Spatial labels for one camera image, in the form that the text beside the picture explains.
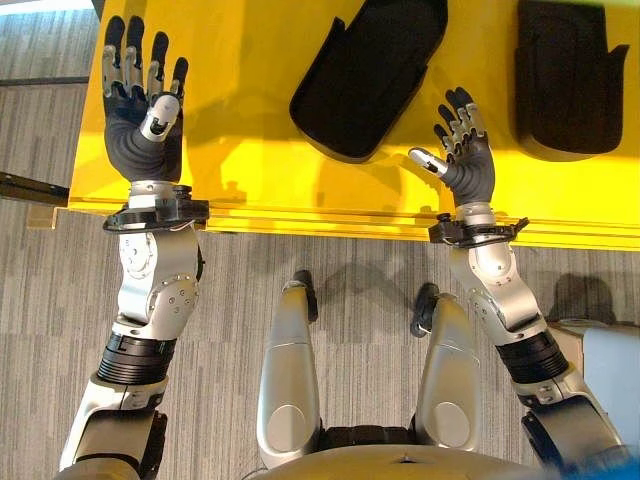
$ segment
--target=robot finger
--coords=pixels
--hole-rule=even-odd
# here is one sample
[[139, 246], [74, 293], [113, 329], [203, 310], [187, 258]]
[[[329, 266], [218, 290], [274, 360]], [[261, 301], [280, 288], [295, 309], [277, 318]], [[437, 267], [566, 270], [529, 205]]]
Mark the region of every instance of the robot finger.
[[169, 37], [164, 32], [156, 33], [151, 50], [151, 63], [147, 75], [147, 100], [153, 100], [164, 90], [164, 59], [169, 48]]
[[482, 116], [478, 110], [478, 106], [473, 101], [473, 98], [464, 88], [458, 87], [456, 88], [456, 97], [461, 102], [462, 106], [465, 107], [466, 115], [467, 115], [467, 123], [468, 126], [466, 130], [470, 133], [475, 132], [478, 137], [484, 137], [486, 134], [486, 130], [484, 128], [484, 122], [482, 121]]
[[124, 57], [124, 88], [129, 97], [142, 96], [142, 36], [144, 22], [138, 16], [131, 17], [127, 27], [127, 49]]
[[189, 62], [184, 57], [178, 58], [176, 66], [173, 69], [173, 80], [171, 81], [170, 92], [175, 94], [182, 104], [184, 98], [184, 81], [187, 78], [187, 71], [189, 70]]
[[464, 131], [460, 120], [444, 105], [438, 107], [438, 113], [449, 124], [454, 153], [459, 153], [462, 150], [462, 140], [464, 139]]
[[433, 127], [433, 131], [438, 136], [438, 138], [440, 139], [440, 142], [442, 142], [442, 146], [447, 152], [447, 160], [449, 160], [449, 156], [453, 158], [453, 155], [455, 155], [455, 149], [454, 149], [453, 141], [451, 140], [451, 137], [447, 134], [447, 131], [439, 123], [436, 124], [435, 127]]
[[467, 99], [471, 97], [461, 87], [458, 87], [455, 92], [453, 90], [448, 90], [445, 97], [458, 114], [458, 118], [460, 120], [458, 133], [460, 135], [460, 141], [464, 147], [467, 141], [471, 139], [471, 118], [469, 117], [466, 109], [466, 105], [469, 103]]
[[414, 147], [409, 150], [409, 158], [413, 160], [416, 165], [424, 168], [425, 170], [438, 177], [441, 177], [442, 175], [447, 173], [447, 170], [450, 166], [449, 164], [447, 164], [447, 162], [442, 161], [435, 155], [432, 155], [431, 153], [419, 147]]
[[467, 105], [467, 112], [469, 112], [471, 130], [475, 132], [478, 137], [485, 137], [487, 131], [484, 128], [484, 121], [482, 120], [478, 106], [475, 103], [469, 103]]
[[102, 50], [102, 93], [109, 98], [122, 90], [122, 70], [120, 69], [120, 45], [124, 35], [124, 21], [118, 16], [111, 17], [104, 37]]

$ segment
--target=gray carpet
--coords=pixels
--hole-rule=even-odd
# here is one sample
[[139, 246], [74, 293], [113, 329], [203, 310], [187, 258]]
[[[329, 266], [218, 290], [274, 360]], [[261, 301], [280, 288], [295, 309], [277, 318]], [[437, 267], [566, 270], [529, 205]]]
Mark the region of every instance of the gray carpet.
[[[68, 185], [82, 88], [0, 88], [0, 169]], [[2, 479], [55, 472], [116, 314], [121, 277], [116, 239], [102, 233], [101, 218], [61, 212], [57, 229], [43, 232], [27, 231], [25, 215], [25, 205], [1, 201]], [[199, 239], [207, 260], [201, 303], [169, 371], [159, 478], [239, 479], [260, 465], [255, 418], [263, 344], [279, 290], [302, 266], [318, 290], [320, 318], [311, 331], [325, 425], [408, 423], [427, 346], [408, 332], [413, 296], [424, 281], [462, 294], [446, 248], [276, 235]], [[516, 255], [551, 317], [640, 323], [638, 254], [517, 248]], [[532, 464], [519, 426], [524, 409], [486, 335], [476, 334], [480, 451]]]

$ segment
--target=yellow tabletop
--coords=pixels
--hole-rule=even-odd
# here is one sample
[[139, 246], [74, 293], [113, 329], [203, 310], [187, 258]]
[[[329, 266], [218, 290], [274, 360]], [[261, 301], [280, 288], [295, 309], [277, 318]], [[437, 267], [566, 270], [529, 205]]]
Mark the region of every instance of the yellow tabletop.
[[362, 0], [109, 0], [93, 59], [69, 208], [112, 213], [129, 184], [104, 147], [100, 58], [104, 29], [118, 14], [170, 38], [167, 75], [182, 55], [185, 97], [181, 183], [210, 202], [207, 229], [427, 240], [435, 216], [453, 211], [451, 193], [406, 157], [438, 151], [433, 124], [444, 92], [464, 86], [491, 135], [501, 221], [528, 216], [527, 245], [640, 250], [640, 6], [606, 8], [609, 49], [631, 46], [624, 69], [624, 123], [607, 155], [552, 162], [527, 155], [514, 136], [517, 2], [449, 0], [444, 40], [424, 83], [367, 163], [322, 155], [301, 137], [289, 101], [334, 16], [347, 23]]

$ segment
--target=black rubber grip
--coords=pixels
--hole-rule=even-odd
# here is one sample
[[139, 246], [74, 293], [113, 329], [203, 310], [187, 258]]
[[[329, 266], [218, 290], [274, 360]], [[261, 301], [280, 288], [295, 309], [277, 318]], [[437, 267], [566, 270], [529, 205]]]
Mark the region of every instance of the black rubber grip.
[[569, 363], [549, 330], [496, 348], [516, 383], [542, 382], [569, 368]]
[[121, 385], [160, 382], [167, 374], [175, 344], [175, 340], [148, 340], [112, 333], [98, 377]]

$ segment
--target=white fingertip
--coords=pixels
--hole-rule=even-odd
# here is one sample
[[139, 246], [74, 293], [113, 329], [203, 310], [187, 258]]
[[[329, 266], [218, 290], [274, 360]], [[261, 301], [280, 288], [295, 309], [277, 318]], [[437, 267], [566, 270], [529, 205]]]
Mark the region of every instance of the white fingertip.
[[176, 123], [180, 113], [180, 102], [173, 95], [158, 97], [153, 106], [147, 110], [147, 116], [140, 125], [140, 133], [152, 142], [164, 142]]
[[447, 173], [447, 169], [449, 168], [446, 162], [422, 148], [412, 148], [409, 150], [409, 158], [413, 160], [416, 165], [428, 170], [430, 173], [433, 173], [438, 177]]

